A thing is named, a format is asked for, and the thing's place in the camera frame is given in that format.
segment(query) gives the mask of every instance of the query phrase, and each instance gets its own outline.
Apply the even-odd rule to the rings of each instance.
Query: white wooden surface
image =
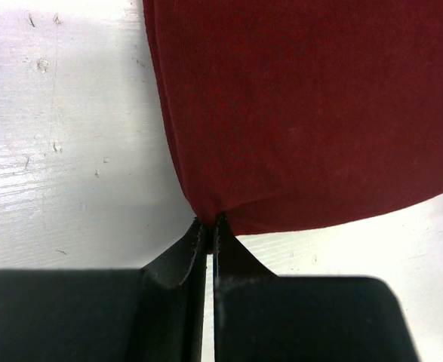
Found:
[[[137,4],[0,0],[0,267],[143,265],[192,218]]]
[[[0,0],[0,268],[142,266],[192,217],[138,3]],[[443,362],[443,195],[347,225],[241,239],[280,274],[387,281],[421,359]]]

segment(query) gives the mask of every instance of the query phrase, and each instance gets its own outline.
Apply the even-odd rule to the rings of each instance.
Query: white painted wood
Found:
[[[0,1],[0,268],[140,266],[183,235],[158,103],[136,2]]]

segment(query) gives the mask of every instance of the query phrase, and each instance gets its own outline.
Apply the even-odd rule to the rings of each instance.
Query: black object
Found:
[[[280,278],[224,216],[141,270],[0,271],[0,361],[200,361],[207,247],[217,362],[417,361],[383,282]]]

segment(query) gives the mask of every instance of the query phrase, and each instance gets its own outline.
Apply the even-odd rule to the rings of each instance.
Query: red fabric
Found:
[[[203,222],[319,228],[443,193],[443,2],[144,11],[174,166]]]

